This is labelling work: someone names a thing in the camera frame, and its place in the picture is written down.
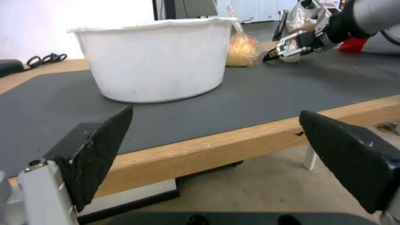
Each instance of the table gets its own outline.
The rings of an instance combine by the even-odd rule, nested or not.
[[[87,70],[85,60],[68,60],[0,78],[0,94],[48,73]],[[338,108],[323,115],[346,123],[373,126],[400,119],[400,95]],[[227,165],[306,143],[298,117],[118,155],[96,193],[102,197],[144,185]],[[10,181],[15,185],[16,178]]]

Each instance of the gray rubber mat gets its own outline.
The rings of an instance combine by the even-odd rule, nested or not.
[[[136,104],[120,153],[399,91],[399,58],[392,56],[332,50],[310,54],[296,64],[273,61],[253,68],[227,68],[221,86],[209,93],[176,102]],[[104,120],[125,104],[104,98],[88,70],[38,76],[2,94],[0,169],[17,174],[78,123]]]

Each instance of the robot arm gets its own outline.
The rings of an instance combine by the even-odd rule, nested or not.
[[[282,38],[264,57],[264,62],[325,51],[351,37],[369,38],[400,23],[399,0],[350,0],[343,11],[333,12],[329,17],[319,0],[301,0],[300,4],[311,19],[317,20],[315,31],[299,31]]]

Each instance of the black object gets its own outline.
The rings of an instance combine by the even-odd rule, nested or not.
[[[188,218],[186,225],[210,225],[210,222],[208,221],[207,217],[197,213]]]
[[[13,73],[25,72],[28,70],[35,69],[41,65],[56,63],[64,61],[67,58],[67,54],[57,55],[55,53],[51,53],[41,59],[39,56],[31,57],[27,62],[27,66],[29,68],[24,69],[22,63],[18,60],[7,59],[0,60],[0,77],[4,77]]]
[[[107,225],[186,225],[192,219],[209,225],[377,225],[345,213],[151,213],[129,212],[109,218]]]
[[[302,225],[301,222],[296,219],[296,217],[286,214],[286,215],[281,215],[278,218],[278,225]]]
[[[176,19],[175,0],[164,0],[165,19]]]
[[[278,26],[274,32],[274,36],[272,37],[273,41],[279,41],[282,38],[283,30],[285,29],[286,20],[288,19],[288,10],[280,10],[278,14],[282,14],[281,19],[279,21]]]
[[[92,201],[97,188],[106,177],[129,128],[132,115],[133,107],[128,106],[91,133],[79,132],[77,136],[86,135],[84,141],[79,138],[70,138],[74,136],[74,133],[70,133],[47,155],[48,158],[52,157],[59,166],[72,204],[76,205],[78,212]],[[60,152],[64,152],[68,147],[75,148],[72,157],[54,154],[59,148],[61,148]]]
[[[329,19],[329,26],[325,32],[332,43],[339,44],[351,37],[365,39],[374,36],[364,32],[354,18],[354,0],[349,0],[343,11],[333,15]]]
[[[16,59],[0,60],[0,77],[22,71],[24,71],[24,66],[22,65],[22,62]]]
[[[300,124],[321,160],[369,213],[384,210],[400,183],[400,151],[358,126],[302,111]]]
[[[55,53],[51,53],[50,55],[43,57],[43,59],[41,59],[39,56],[34,56],[26,62],[26,64],[29,66],[29,68],[26,69],[25,71],[35,69],[41,65],[46,65],[46,64],[55,63],[55,62],[61,62],[61,61],[64,61],[66,58],[67,58],[67,54],[57,55]]]
[[[157,2],[156,0],[152,0],[153,3],[153,15],[154,15],[154,20],[159,20],[160,18],[157,15]]]
[[[314,8],[314,4],[312,3],[312,0],[304,0],[301,2],[301,5],[306,9]]]

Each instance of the black cable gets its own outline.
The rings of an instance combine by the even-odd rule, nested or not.
[[[161,8],[160,8],[160,18],[162,20],[162,7],[164,6],[164,0],[161,0]]]
[[[390,41],[390,43],[400,46],[400,38],[396,39],[393,36],[391,36],[387,30],[383,30],[381,31],[383,37],[385,37],[388,41]]]
[[[29,68],[24,69],[23,72],[35,69],[42,65],[61,62],[64,61],[66,58],[67,54],[57,55],[55,53],[51,53],[50,55],[43,57],[43,59],[41,59],[39,56],[34,56],[26,62]]]
[[[188,11],[186,10],[185,0],[182,0],[182,2],[183,2],[183,7],[185,8],[186,18],[188,19],[189,16],[188,16]]]

